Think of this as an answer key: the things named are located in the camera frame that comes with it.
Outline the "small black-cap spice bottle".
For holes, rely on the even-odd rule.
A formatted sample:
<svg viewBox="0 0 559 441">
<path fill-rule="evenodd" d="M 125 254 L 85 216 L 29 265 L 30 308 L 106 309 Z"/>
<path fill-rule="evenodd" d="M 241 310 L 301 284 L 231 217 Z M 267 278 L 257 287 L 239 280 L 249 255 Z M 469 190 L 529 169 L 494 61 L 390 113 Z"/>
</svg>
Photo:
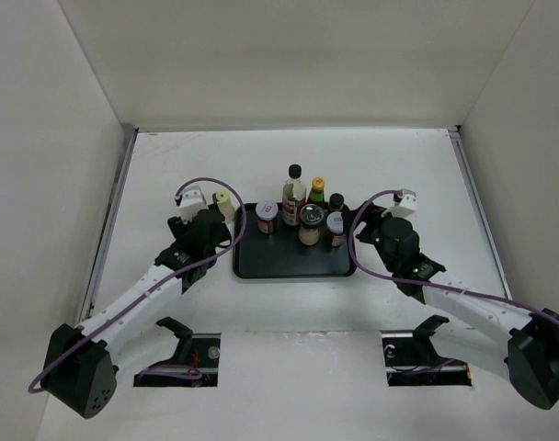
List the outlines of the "small black-cap spice bottle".
<svg viewBox="0 0 559 441">
<path fill-rule="evenodd" d="M 328 200 L 328 210 L 330 212 L 342 211 L 344 205 L 344 197 L 340 193 L 333 193 Z"/>
</svg>

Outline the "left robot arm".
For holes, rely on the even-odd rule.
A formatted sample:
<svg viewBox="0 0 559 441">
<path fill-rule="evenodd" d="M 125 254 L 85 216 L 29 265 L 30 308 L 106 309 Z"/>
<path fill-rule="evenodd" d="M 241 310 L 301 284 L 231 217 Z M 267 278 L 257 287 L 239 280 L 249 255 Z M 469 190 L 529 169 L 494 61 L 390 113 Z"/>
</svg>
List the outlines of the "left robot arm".
<svg viewBox="0 0 559 441">
<path fill-rule="evenodd" d="M 134 341 L 157 326 L 173 333 L 160 344 L 162 358 L 175 367 L 188 362 L 190 330 L 165 310 L 207 274 L 232 235 L 215 209 L 202 209 L 188 222 L 171 218 L 168 224 L 175 240 L 139 281 L 95 316 L 75 326 L 64 323 L 51 334 L 41 377 L 31 391 L 50 393 L 85 419 L 96 416 L 130 367 Z"/>
</svg>

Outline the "silver-lid white powder jar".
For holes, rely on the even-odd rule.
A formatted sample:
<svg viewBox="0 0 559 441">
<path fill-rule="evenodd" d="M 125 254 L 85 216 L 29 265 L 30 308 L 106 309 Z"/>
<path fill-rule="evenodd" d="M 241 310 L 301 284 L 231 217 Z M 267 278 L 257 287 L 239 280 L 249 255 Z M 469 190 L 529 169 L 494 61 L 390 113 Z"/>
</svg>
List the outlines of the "silver-lid white powder jar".
<svg viewBox="0 0 559 441">
<path fill-rule="evenodd" d="M 325 212 L 315 204 L 306 204 L 300 213 L 299 240 L 306 246 L 313 246 L 320 239 L 320 227 L 325 220 Z"/>
</svg>

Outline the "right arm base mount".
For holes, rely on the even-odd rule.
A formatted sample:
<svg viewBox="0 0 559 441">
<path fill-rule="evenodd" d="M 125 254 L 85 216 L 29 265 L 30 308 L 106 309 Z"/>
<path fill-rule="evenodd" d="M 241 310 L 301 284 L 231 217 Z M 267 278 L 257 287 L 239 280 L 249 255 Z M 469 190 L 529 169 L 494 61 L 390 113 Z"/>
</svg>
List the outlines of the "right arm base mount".
<svg viewBox="0 0 559 441">
<path fill-rule="evenodd" d="M 414 330 L 382 333 L 382 352 L 389 387 L 471 387 L 469 366 L 441 357 L 431 338 L 447 318 L 433 315 Z"/>
</svg>

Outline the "yellow-cap red sauce bottle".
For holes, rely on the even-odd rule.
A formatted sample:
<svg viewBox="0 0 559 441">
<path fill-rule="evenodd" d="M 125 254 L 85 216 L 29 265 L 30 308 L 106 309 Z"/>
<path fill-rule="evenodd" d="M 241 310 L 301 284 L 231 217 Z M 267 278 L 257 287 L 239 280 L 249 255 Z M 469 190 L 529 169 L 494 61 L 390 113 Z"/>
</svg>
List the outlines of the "yellow-cap red sauce bottle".
<svg viewBox="0 0 559 441">
<path fill-rule="evenodd" d="M 325 208 L 325 180 L 321 176 L 317 176 L 312 180 L 307 203 L 315 204 L 321 209 Z"/>
</svg>

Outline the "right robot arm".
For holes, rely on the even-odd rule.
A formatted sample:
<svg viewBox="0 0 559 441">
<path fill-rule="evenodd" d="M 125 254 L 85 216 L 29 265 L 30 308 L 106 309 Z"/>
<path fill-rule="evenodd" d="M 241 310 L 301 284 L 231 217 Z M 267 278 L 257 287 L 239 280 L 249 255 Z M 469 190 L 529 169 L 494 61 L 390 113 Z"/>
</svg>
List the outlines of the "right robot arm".
<svg viewBox="0 0 559 441">
<path fill-rule="evenodd" d="M 350 241 L 373 246 L 407 297 L 439 310 L 414 330 L 414 357 L 454 358 L 508 381 L 543 410 L 559 401 L 559 314 L 467 288 L 420 250 L 412 223 L 366 202 L 349 226 Z"/>
</svg>

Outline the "red-label lid brown jar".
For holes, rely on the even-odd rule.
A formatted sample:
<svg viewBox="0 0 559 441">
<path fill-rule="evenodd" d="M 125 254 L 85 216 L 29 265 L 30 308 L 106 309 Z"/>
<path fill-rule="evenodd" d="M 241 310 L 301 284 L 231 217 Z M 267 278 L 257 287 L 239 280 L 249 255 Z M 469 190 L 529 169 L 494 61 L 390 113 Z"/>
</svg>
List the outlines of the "red-label lid brown jar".
<svg viewBox="0 0 559 441">
<path fill-rule="evenodd" d="M 262 200 L 256 204 L 257 227 L 264 234 L 277 230 L 279 207 L 276 202 Z"/>
</svg>

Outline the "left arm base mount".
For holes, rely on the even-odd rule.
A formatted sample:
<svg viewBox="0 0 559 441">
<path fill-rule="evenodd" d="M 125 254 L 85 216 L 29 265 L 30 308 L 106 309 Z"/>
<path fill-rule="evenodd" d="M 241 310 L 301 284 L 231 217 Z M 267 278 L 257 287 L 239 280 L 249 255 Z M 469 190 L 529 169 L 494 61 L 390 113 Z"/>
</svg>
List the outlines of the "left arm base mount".
<svg viewBox="0 0 559 441">
<path fill-rule="evenodd" d="M 134 376 L 135 388 L 214 388 L 218 386 L 222 349 L 220 334 L 195 334 L 165 317 L 156 323 L 165 337 L 165 355 Z"/>
</svg>

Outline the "tall black-cap sauce bottle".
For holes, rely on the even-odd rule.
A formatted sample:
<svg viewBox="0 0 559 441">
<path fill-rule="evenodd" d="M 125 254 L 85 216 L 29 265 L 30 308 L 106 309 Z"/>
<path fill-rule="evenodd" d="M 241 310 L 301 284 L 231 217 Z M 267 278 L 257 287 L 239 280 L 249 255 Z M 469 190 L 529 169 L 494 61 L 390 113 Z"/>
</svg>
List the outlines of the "tall black-cap sauce bottle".
<svg viewBox="0 0 559 441">
<path fill-rule="evenodd" d="M 302 181 L 302 168 L 298 164 L 289 167 L 289 179 L 282 189 L 283 222 L 294 227 L 300 223 L 300 212 L 306 200 L 306 187 Z"/>
</svg>

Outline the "red-label lid spice jar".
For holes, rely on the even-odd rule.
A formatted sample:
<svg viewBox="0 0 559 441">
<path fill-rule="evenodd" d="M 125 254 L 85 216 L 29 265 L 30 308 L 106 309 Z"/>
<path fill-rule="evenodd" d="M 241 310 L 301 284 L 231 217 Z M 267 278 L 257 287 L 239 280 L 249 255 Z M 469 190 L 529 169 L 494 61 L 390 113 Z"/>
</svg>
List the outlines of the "red-label lid spice jar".
<svg viewBox="0 0 559 441">
<path fill-rule="evenodd" d="M 331 247 L 340 247 L 346 240 L 344 216 L 340 211 L 332 211 L 326 218 L 326 237 Z"/>
</svg>

